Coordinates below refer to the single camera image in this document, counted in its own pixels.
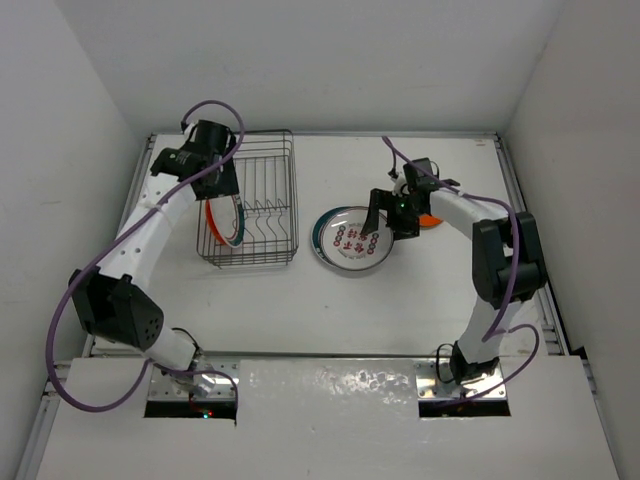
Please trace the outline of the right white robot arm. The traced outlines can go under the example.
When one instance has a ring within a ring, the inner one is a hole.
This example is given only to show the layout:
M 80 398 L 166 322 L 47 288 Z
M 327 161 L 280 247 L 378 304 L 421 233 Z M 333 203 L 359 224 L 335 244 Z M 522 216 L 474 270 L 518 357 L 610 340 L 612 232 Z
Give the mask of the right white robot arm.
M 464 192 L 457 181 L 436 175 L 426 158 L 389 174 L 396 184 L 391 190 L 371 190 L 363 233 L 377 230 L 384 216 L 394 239 L 412 239 L 420 233 L 420 216 L 430 215 L 470 241 L 476 302 L 453 344 L 449 369 L 457 384 L 491 372 L 503 336 L 516 329 L 514 317 L 548 280 L 534 216 L 515 212 L 501 200 Z

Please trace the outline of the orange plastic plate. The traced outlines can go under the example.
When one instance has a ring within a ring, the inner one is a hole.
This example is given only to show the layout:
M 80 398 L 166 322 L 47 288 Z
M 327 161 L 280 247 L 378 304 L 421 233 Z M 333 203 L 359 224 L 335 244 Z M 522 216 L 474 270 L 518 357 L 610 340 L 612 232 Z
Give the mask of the orange plastic plate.
M 422 229 L 430 229 L 439 226 L 442 220 L 431 215 L 422 215 L 419 217 L 419 226 Z

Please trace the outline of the white plate red rim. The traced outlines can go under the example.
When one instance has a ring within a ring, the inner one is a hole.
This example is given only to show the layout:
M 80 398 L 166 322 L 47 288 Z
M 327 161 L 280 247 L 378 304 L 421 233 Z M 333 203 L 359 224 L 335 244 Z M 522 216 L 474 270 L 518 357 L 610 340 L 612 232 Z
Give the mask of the white plate red rim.
M 320 245 L 320 232 L 326 222 L 336 213 L 340 213 L 348 209 L 348 206 L 340 206 L 332 208 L 323 213 L 314 223 L 311 230 L 311 246 L 316 256 L 326 264 L 329 264 L 329 260 L 326 258 L 321 245 Z

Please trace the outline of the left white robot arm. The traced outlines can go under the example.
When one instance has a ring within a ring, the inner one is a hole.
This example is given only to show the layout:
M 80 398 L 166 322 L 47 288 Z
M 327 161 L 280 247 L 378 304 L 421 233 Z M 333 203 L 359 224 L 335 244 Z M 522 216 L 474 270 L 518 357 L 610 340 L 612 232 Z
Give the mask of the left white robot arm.
M 161 199 L 236 146 L 229 127 L 207 120 L 187 126 L 184 134 L 184 144 L 161 150 L 151 164 L 138 203 L 121 231 L 126 232 L 148 213 L 152 217 L 101 259 L 72 294 L 80 324 L 88 334 L 131 347 L 176 371 L 189 369 L 196 346 L 165 324 L 162 309 L 146 289 L 180 217 L 197 201 L 227 191 L 232 163 L 181 188 L 167 202 Z

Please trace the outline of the white plate grey rim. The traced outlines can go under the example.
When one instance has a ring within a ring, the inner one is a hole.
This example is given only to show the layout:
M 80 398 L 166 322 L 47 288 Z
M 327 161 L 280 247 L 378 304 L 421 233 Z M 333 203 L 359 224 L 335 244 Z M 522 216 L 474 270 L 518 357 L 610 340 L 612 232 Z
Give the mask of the white plate grey rim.
M 386 216 L 380 213 L 377 231 L 363 234 L 366 216 L 366 207 L 348 206 L 322 227 L 320 245 L 329 260 L 328 266 L 346 272 L 363 272 L 378 267 L 389 257 L 394 238 L 386 225 Z

